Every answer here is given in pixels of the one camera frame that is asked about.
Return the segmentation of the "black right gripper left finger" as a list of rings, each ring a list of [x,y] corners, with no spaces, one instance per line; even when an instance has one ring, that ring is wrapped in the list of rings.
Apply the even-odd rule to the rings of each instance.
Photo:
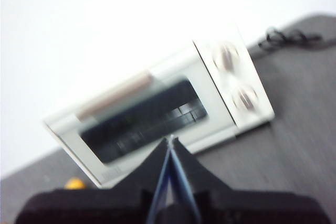
[[[16,223],[144,223],[167,153],[163,139],[127,177],[109,189],[55,189],[32,196]]]

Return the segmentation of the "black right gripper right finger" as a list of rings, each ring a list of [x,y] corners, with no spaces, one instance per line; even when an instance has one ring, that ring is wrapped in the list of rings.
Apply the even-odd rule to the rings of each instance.
[[[206,169],[177,137],[173,155],[202,223],[330,223],[314,198],[285,191],[234,189]]]

